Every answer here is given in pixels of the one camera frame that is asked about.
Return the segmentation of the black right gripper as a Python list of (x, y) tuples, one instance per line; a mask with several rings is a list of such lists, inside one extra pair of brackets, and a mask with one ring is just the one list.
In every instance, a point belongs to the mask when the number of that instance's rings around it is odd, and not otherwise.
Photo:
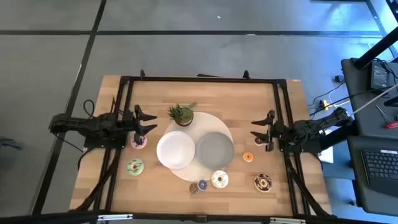
[(266, 134), (251, 131), (256, 138), (260, 139), (261, 141), (267, 141), (266, 145), (266, 152), (271, 152), (274, 150), (274, 138), (280, 138), (281, 135), (284, 133), (285, 126), (282, 121), (274, 121), (275, 118), (275, 111), (270, 110), (267, 114), (266, 119), (259, 120), (259, 121), (252, 121), (252, 124), (259, 125), (259, 126), (268, 126), (268, 130)]

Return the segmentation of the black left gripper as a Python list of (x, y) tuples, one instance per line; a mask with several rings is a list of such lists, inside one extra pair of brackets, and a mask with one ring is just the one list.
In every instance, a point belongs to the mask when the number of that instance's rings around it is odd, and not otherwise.
[(136, 145), (143, 145), (145, 136), (148, 132), (157, 127), (156, 124), (142, 126), (141, 121), (150, 121), (156, 119), (156, 116), (145, 114), (141, 111), (139, 105), (134, 106), (134, 111), (127, 109), (123, 114), (123, 130), (127, 132), (134, 131), (134, 142)]

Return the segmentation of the large pink drizzled donut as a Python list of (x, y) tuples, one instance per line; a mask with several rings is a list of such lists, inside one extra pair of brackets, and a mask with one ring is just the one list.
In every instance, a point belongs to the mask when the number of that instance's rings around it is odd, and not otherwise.
[(133, 149), (143, 149), (147, 144), (146, 136), (134, 133), (130, 140), (130, 144)]

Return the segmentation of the large green drizzled donut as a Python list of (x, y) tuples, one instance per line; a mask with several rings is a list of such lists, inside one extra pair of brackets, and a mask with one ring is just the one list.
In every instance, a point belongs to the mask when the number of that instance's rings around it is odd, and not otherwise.
[(127, 163), (127, 173), (131, 176), (138, 176), (144, 170), (144, 162), (141, 159), (132, 159)]

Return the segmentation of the large chocolate-glazed donut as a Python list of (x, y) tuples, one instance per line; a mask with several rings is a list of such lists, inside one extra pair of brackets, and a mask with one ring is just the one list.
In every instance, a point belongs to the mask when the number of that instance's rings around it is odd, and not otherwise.
[(272, 179), (265, 174), (259, 174), (254, 178), (254, 186), (259, 192), (268, 192), (272, 188)]

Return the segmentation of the potted succulent plant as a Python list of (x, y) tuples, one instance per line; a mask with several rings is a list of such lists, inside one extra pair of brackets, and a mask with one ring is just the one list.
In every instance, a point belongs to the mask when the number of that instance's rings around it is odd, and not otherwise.
[(194, 107), (196, 107), (197, 102), (191, 103), (187, 106), (180, 106), (178, 103), (175, 106), (170, 106), (168, 108), (168, 115), (171, 120), (174, 120), (177, 125), (185, 127), (189, 126), (193, 121), (194, 117)]

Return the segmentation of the round woven cream placemat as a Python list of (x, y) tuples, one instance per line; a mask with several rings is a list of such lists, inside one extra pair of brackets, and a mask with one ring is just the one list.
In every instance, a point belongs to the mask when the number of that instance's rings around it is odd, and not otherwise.
[(210, 132), (219, 132), (227, 135), (233, 142), (232, 135), (228, 127), (216, 116), (204, 112), (195, 112), (193, 121), (189, 126), (179, 126), (176, 123), (172, 123), (166, 129), (166, 133), (171, 131), (182, 131), (190, 135), (195, 143), (195, 156), (188, 166), (181, 169), (173, 169), (172, 172), (179, 178), (189, 181), (198, 182), (199, 180), (210, 180), (212, 174), (216, 170), (205, 167), (197, 158), (197, 142), (205, 134)]

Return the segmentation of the large white blue-drizzled donut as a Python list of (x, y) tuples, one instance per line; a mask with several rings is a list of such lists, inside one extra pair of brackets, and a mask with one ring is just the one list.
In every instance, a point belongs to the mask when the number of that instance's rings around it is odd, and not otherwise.
[(211, 184), (217, 189), (224, 189), (229, 184), (229, 177), (223, 170), (216, 170), (211, 176)]

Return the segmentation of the white paper sheet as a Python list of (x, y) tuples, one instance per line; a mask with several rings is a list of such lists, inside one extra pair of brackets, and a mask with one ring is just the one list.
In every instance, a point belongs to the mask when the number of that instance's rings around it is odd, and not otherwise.
[(319, 152), (318, 158), (322, 162), (332, 164), (333, 163), (333, 147), (330, 146), (329, 148), (322, 150), (322, 152)]

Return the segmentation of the thin white rod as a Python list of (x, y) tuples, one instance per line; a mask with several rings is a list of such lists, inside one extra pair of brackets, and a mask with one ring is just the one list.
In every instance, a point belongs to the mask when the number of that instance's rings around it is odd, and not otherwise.
[(358, 108), (357, 110), (353, 111), (349, 116), (350, 117), (353, 116), (354, 114), (356, 114), (357, 112), (361, 111), (362, 109), (364, 109), (365, 107), (367, 107), (368, 105), (370, 105), (374, 101), (378, 100), (380, 97), (384, 96), (385, 94), (389, 93), (391, 90), (393, 90), (396, 87), (398, 87), (398, 84), (395, 84), (394, 86), (392, 86), (392, 87), (388, 88), (387, 90), (383, 91), (382, 93), (380, 93), (379, 95), (377, 95), (373, 99), (369, 100), (367, 103), (362, 105), (360, 108)]

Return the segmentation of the black laptop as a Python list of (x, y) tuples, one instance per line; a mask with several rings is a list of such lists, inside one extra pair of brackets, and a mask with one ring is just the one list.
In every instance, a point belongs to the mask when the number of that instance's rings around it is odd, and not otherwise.
[(398, 198), (398, 151), (362, 149), (361, 157), (369, 188)]

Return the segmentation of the black power supply box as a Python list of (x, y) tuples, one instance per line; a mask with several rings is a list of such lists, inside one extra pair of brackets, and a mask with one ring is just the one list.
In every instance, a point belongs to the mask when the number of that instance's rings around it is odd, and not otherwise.
[(381, 90), (389, 86), (389, 73), (381, 62), (373, 61), (369, 87), (373, 90)]

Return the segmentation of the black diagonal pole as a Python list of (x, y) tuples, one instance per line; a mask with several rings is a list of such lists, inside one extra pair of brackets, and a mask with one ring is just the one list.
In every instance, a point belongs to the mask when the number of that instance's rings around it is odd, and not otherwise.
[(357, 69), (363, 69), (368, 66), (378, 55), (383, 53), (386, 49), (392, 46), (398, 40), (398, 26), (383, 37), (376, 45), (370, 48), (359, 59), (353, 62)]

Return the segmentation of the black aluminium table frame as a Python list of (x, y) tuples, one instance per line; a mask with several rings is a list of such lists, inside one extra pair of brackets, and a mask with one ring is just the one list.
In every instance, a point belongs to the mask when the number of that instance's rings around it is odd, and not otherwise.
[(83, 170), (97, 169), (90, 177), (91, 192), (77, 208), (65, 213), (2, 217), (0, 224), (82, 224), (97, 222), (99, 215), (133, 214), (133, 220), (180, 220), (206, 222), (263, 222), (271, 217), (295, 218), (306, 224), (361, 224), (359, 220), (338, 218), (321, 211), (314, 205), (314, 214), (293, 212), (290, 193), (294, 188), (287, 183), (288, 168), (275, 170), (277, 183), (282, 189), (270, 198), (250, 196), (249, 187), (243, 185), (233, 192), (212, 190), (192, 195), (185, 184), (177, 181), (155, 160), (154, 143), (167, 124), (164, 100), (199, 102), (211, 111), (230, 116), (238, 121), (233, 137), (239, 144), (248, 140), (249, 122), (264, 116), (268, 108), (275, 109), (278, 117), (291, 116), (288, 94), (292, 82), (273, 79), (216, 78), (216, 77), (139, 77), (106, 76), (98, 97), (96, 116), (111, 111), (111, 104), (125, 111), (139, 105), (145, 113), (157, 118), (149, 133), (144, 156), (149, 164), (144, 176), (128, 179), (121, 170), (121, 162), (132, 154), (123, 147), (89, 148), (83, 159)]

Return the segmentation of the silver metal bracket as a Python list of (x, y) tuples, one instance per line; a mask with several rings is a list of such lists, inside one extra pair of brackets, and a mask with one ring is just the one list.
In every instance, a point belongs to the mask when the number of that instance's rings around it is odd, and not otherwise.
[(131, 220), (134, 218), (133, 214), (112, 214), (112, 215), (99, 215), (98, 222), (110, 222), (117, 220)]
[(271, 217), (269, 224), (306, 224), (306, 221), (295, 218)]

